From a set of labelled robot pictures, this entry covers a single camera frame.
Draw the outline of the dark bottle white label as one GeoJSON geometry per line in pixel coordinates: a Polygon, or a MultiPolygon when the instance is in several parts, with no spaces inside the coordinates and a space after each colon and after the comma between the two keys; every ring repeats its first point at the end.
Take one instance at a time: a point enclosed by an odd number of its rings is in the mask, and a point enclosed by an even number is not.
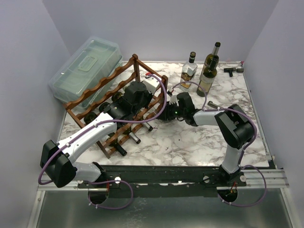
{"type": "Polygon", "coordinates": [[[207,67],[202,71],[202,75],[200,76],[199,85],[204,89],[206,94],[209,93],[210,88],[215,80],[217,75],[217,64],[219,57],[218,55],[214,55],[207,67]]]}

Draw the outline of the clear glass wine bottle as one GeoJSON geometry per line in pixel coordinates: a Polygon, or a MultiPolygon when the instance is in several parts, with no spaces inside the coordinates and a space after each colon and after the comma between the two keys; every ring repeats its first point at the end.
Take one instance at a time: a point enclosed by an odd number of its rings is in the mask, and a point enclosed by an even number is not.
{"type": "Polygon", "coordinates": [[[145,119],[150,119],[154,117],[162,109],[162,107],[162,104],[156,104],[144,115],[145,119]]]}

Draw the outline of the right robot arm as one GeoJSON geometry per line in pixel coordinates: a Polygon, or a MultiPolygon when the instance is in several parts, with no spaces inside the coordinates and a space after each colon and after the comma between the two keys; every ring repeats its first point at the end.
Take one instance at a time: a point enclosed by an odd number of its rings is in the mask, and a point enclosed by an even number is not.
{"type": "Polygon", "coordinates": [[[157,117],[162,121],[179,118],[194,127],[203,125],[219,127],[227,143],[227,149],[224,161],[219,167],[218,180],[224,186],[234,183],[241,170],[240,163],[245,149],[257,136],[257,127],[250,117],[237,104],[214,110],[198,109],[189,93],[182,92],[172,96],[163,112],[157,117]]]}

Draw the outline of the clear square whisky bottle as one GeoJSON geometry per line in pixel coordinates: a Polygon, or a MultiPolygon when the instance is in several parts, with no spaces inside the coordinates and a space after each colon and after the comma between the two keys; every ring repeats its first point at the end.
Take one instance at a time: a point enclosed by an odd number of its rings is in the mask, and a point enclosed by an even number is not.
{"type": "Polygon", "coordinates": [[[195,63],[196,53],[194,51],[190,52],[189,60],[185,62],[182,66],[181,76],[180,76],[180,86],[182,91],[188,91],[191,87],[191,81],[196,74],[197,64],[195,63]]]}

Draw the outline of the dark wine bottle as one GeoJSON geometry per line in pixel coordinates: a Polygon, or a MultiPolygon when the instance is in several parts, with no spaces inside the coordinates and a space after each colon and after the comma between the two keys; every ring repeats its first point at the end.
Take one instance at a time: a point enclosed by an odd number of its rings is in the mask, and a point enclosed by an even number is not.
{"type": "MultiPolygon", "coordinates": [[[[104,102],[103,104],[101,104],[98,108],[99,112],[103,112],[104,109],[109,106],[110,103],[109,102],[104,102]]],[[[135,141],[137,144],[139,144],[141,142],[141,140],[132,132],[132,128],[129,127],[127,128],[124,133],[124,135],[128,135],[133,141],[135,141]]]]}
{"type": "MultiPolygon", "coordinates": [[[[111,100],[115,102],[123,95],[124,94],[122,92],[118,91],[112,96],[111,100]]],[[[147,128],[149,132],[153,130],[153,127],[149,123],[142,123],[142,125],[147,128]]]]}

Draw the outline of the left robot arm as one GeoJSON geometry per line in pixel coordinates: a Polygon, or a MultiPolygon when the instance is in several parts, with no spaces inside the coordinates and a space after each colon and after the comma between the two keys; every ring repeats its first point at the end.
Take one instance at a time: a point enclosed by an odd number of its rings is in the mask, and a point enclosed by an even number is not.
{"type": "Polygon", "coordinates": [[[84,128],[57,143],[47,141],[43,145],[40,166],[50,182],[62,188],[74,180],[87,180],[96,188],[102,187],[105,175],[101,169],[95,164],[77,162],[78,157],[91,145],[115,133],[125,124],[134,124],[134,116],[142,108],[148,108],[159,86],[163,84],[153,79],[133,81],[122,97],[109,104],[84,128]]]}

